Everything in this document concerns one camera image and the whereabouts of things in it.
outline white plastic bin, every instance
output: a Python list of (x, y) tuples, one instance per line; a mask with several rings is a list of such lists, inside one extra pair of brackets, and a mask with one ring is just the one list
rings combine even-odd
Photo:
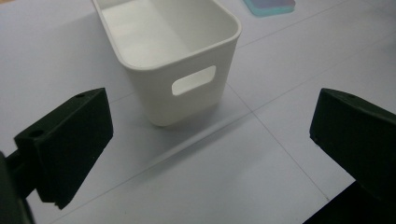
[(146, 116), (166, 126), (219, 101), (241, 24), (215, 0), (93, 0)]

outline bin rim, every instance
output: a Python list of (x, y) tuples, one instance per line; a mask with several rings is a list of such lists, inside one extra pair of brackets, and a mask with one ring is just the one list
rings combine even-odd
[(100, 13), (100, 11), (102, 9), (99, 7), (99, 4), (97, 3), (97, 0), (92, 0), (92, 1), (93, 1), (94, 5), (96, 7), (96, 10), (98, 11), (98, 14), (99, 14), (99, 17), (100, 17), (100, 19), (102, 21), (102, 24), (105, 27), (108, 40), (110, 41), (110, 44), (111, 44), (112, 48), (114, 49), (114, 52), (116, 53), (116, 56), (117, 56), (119, 62), (123, 66), (125, 66), (126, 68), (134, 70), (136, 72), (152, 72), (152, 71), (155, 71), (155, 70), (160, 70), (160, 69), (164, 69), (164, 68), (169, 67), (169, 66), (173, 66), (175, 64), (178, 64), (178, 63), (181, 63), (181, 62), (186, 61), (188, 59), (191, 59), (191, 58), (194, 58), (196, 56), (199, 56), (200, 54), (202, 54), (202, 53), (204, 53), (206, 51), (209, 51), (209, 50), (212, 50), (212, 49), (218, 49), (218, 48), (221, 48), (221, 47), (226, 46), (228, 44), (231, 44), (234, 41), (237, 41), (237, 39), (239, 38), (239, 36), (242, 33), (241, 21), (233, 13), (231, 13), (227, 8), (225, 8), (222, 4), (220, 4), (218, 2), (218, 0), (211, 0), (212, 2), (214, 2), (217, 5), (217, 7), (219, 7), (221, 10), (223, 10), (230, 17), (230, 19), (233, 20), (233, 22), (236, 23), (236, 27), (237, 28), (236, 28), (236, 32), (235, 32), (234, 35), (232, 35), (229, 38), (223, 39), (223, 40), (221, 40), (221, 41), (219, 41), (219, 42), (217, 42), (215, 44), (208, 45), (208, 46), (206, 46), (204, 48), (201, 48), (201, 49), (198, 49), (196, 51), (190, 52), (190, 53), (188, 53), (186, 55), (186, 57), (175, 59), (175, 60), (171, 60), (171, 61), (167, 61), (167, 62), (164, 62), (164, 63), (159, 63), (158, 65), (139, 67), (139, 66), (135, 66), (135, 65), (132, 65), (130, 63), (127, 63), (122, 58), (122, 56), (120, 55), (120, 52), (119, 52), (119, 50), (117, 48), (116, 42), (115, 42), (115, 40), (113, 39), (113, 36), (110, 33), (110, 29), (108, 28), (106, 20), (105, 20), (103, 14)]

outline bin handle cutout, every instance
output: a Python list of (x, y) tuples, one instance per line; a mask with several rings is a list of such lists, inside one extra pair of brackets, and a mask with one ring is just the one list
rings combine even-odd
[(216, 66), (210, 66), (199, 72), (176, 80), (172, 84), (172, 93), (179, 96), (187, 91), (191, 91), (213, 80), (216, 74)]

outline white tabletop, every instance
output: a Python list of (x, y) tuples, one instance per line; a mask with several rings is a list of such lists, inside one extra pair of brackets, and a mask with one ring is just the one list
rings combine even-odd
[(60, 211), (28, 197), (36, 223), (303, 223), (354, 180), (309, 139), (321, 88), (396, 113), (396, 4), (299, 0), (243, 24), (215, 107), (160, 129), (90, 0), (0, 5), (0, 150), (73, 95), (106, 87), (114, 137)]

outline teal container lid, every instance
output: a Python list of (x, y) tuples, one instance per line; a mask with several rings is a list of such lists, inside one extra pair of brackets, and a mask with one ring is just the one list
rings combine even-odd
[(251, 13), (258, 17), (289, 13), (296, 5), (294, 0), (244, 0)]

